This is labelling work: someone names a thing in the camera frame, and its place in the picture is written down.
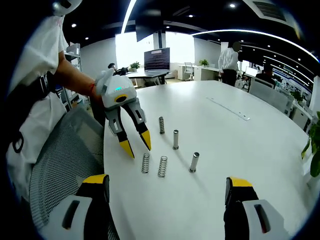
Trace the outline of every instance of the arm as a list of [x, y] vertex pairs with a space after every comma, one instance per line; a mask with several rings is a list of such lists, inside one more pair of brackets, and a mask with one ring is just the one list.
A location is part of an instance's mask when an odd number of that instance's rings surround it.
[[59, 52], [59, 64], [54, 74], [54, 81], [81, 95], [92, 97], [102, 104], [101, 96], [96, 93], [95, 81], [72, 66], [63, 51]]

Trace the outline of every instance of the black pants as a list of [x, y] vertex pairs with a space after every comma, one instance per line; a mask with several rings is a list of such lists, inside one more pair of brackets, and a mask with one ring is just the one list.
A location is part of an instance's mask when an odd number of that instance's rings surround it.
[[232, 87], [235, 86], [237, 80], [237, 71], [231, 69], [223, 69], [222, 82]]

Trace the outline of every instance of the person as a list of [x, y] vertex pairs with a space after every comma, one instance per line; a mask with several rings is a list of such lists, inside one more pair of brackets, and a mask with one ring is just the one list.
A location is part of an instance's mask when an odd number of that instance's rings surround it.
[[276, 82], [272, 79], [272, 70], [273, 68], [270, 65], [265, 65], [263, 67], [263, 73], [258, 73], [255, 77], [273, 84], [273, 89], [275, 89]]
[[115, 72], [117, 71], [116, 64], [113, 62], [108, 65], [108, 69], [113, 69]]
[[229, 42], [228, 48], [221, 52], [218, 66], [222, 75], [222, 82], [230, 86], [235, 86], [238, 71], [238, 52], [241, 49], [239, 42]]
[[[81, 1], [69, 2], [75, 3], [75, 7], [69, 8], [72, 11]], [[91, 97], [103, 106], [95, 81], [65, 58], [68, 44], [63, 22], [68, 10], [61, 6], [57, 9], [40, 22], [25, 44], [4, 103], [7, 170], [20, 201], [29, 201], [32, 167], [50, 133], [66, 113], [62, 101], [54, 93], [55, 86]]]

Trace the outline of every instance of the metal pin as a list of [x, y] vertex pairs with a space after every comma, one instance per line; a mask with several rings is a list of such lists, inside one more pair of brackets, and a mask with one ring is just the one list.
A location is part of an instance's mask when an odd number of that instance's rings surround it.
[[194, 173], [196, 171], [196, 167], [197, 167], [197, 163], [198, 163], [198, 159], [199, 159], [200, 154], [198, 152], [195, 152], [193, 154], [193, 158], [192, 158], [192, 162], [191, 162], [191, 166], [189, 168], [189, 172], [190, 173]]
[[179, 136], [179, 131], [178, 130], [174, 130], [173, 131], [173, 149], [174, 150], [177, 150], [179, 148], [178, 136]]
[[162, 116], [159, 117], [159, 126], [160, 126], [160, 134], [165, 134], [165, 123], [164, 123], [164, 118]]

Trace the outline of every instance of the white shirt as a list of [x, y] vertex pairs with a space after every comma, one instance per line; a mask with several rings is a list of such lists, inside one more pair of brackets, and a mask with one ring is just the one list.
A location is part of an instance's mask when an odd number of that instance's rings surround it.
[[232, 47], [228, 47], [221, 52], [218, 65], [220, 73], [224, 72], [223, 69], [238, 71], [238, 53]]
[[[59, 52], [68, 46], [62, 31], [63, 21], [64, 16], [50, 16], [45, 18], [35, 30], [15, 66], [9, 92], [18, 84], [30, 85], [47, 71], [52, 74], [56, 72]], [[17, 195], [24, 197], [27, 201], [29, 201], [32, 166], [37, 162], [39, 153], [51, 131], [65, 113], [66, 109], [60, 99], [55, 93], [50, 92], [47, 97], [33, 105], [20, 128], [24, 139], [21, 152], [16, 153], [12, 143], [7, 150], [9, 176]]]

